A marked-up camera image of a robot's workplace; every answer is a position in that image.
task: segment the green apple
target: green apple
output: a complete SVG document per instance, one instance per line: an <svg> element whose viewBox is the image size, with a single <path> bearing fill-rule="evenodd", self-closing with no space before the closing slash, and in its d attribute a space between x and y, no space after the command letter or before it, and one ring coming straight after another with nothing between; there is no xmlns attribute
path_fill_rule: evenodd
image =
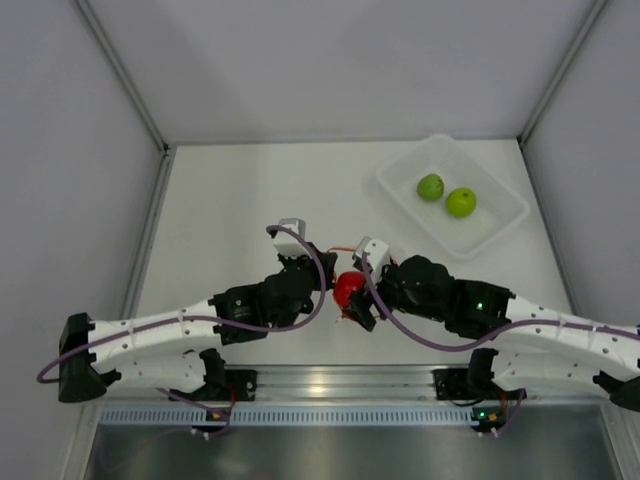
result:
<svg viewBox="0 0 640 480"><path fill-rule="evenodd" d="M434 202L444 193L444 182L440 175L431 173L418 182L418 196L427 202Z"/></svg>
<svg viewBox="0 0 640 480"><path fill-rule="evenodd" d="M447 212L456 218L464 218L476 209L476 194L470 188L456 188L447 197Z"/></svg>

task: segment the white tabletop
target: white tabletop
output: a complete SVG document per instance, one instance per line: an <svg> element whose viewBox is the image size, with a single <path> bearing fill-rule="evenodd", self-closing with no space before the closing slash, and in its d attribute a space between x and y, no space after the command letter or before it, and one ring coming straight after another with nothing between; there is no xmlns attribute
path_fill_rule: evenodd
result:
<svg viewBox="0 0 640 480"><path fill-rule="evenodd" d="M264 228L281 218L307 221L320 249L353 246L365 235L392 245L399 260L421 254L458 278L510 288L568 311L567 297L515 140L460 141L462 148L530 203L531 214L478 257L452 259L376 195L373 173L414 142L179 147L140 297L138 315L173 310L228 288L261 281L281 266ZM349 269L349 258L338 270ZM307 327L224 347L235 365L452 364L468 353L427 349L388 322L368 333L337 321L331 295ZM399 315L417 333L466 343L435 322Z"/></svg>

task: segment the red ball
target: red ball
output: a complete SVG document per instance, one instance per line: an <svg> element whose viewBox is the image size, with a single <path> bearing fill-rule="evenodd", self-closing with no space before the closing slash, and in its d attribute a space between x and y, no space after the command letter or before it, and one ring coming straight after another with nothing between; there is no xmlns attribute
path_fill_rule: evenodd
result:
<svg viewBox="0 0 640 480"><path fill-rule="evenodd" d="M333 299L344 310L349 306L349 295L357 290L361 290L365 284L362 272L344 272L338 277L336 286L333 288Z"/></svg>

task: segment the plastic bin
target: plastic bin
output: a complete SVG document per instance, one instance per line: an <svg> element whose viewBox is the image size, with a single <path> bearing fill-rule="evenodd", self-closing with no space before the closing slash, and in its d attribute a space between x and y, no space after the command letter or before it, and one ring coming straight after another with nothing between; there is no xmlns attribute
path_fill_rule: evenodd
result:
<svg viewBox="0 0 640 480"><path fill-rule="evenodd" d="M420 179L429 173L442 177L445 192L436 202L416 193ZM451 137L434 135L376 172L376 179L392 201L453 257L470 259L529 214L529 204L462 150ZM476 210L454 218L445 209L449 193L469 187L477 197Z"/></svg>

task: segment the table surface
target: table surface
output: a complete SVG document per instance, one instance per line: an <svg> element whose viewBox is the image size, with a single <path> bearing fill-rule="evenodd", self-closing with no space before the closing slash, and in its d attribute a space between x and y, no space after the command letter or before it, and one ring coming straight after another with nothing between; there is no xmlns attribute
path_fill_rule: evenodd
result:
<svg viewBox="0 0 640 480"><path fill-rule="evenodd" d="M375 170L415 142L179 147L137 315L177 309L279 271L264 227L290 217L307 221L307 239L320 249L354 246L368 235L390 244L399 260L421 254L458 278L503 285L569 311L517 142L459 144L531 205L524 222L467 261L451 258L376 190ZM349 267L349 256L341 255L338 271ZM354 322L338 321L338 308L330 295L327 300L305 328L223 347L223 358L231 365L433 365L464 363L470 356L427 349L389 322L378 322L368 333ZM432 340L468 341L438 323L399 317Z"/></svg>

